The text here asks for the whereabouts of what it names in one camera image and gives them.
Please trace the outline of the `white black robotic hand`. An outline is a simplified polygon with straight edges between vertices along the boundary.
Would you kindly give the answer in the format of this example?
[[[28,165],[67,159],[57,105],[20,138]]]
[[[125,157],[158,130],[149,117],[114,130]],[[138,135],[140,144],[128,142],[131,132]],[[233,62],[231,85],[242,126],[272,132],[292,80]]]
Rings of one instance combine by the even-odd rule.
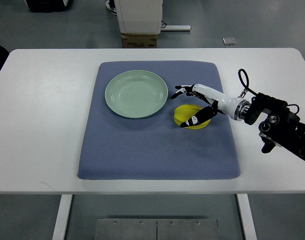
[[[242,97],[231,98],[202,84],[178,85],[175,88],[177,91],[170,97],[171,99],[186,94],[197,97],[208,104],[188,120],[182,122],[180,124],[182,128],[201,125],[215,117],[217,113],[227,114],[231,119],[241,121],[244,119],[242,115],[250,106],[250,102]]]

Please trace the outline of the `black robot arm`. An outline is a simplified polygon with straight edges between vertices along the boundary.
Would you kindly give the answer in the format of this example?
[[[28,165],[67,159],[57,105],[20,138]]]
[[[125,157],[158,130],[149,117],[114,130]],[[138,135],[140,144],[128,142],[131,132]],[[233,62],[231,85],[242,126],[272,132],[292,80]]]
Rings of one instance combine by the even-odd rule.
[[[238,116],[248,125],[254,124],[260,114],[267,114],[258,125],[259,136],[263,141],[261,152],[270,153],[274,147],[281,146],[305,161],[305,124],[300,122],[296,112],[290,110],[290,104],[272,96],[256,93],[249,88],[249,77],[244,69],[238,70],[239,80],[244,87],[241,97],[247,92],[254,96],[251,103],[246,102]]]

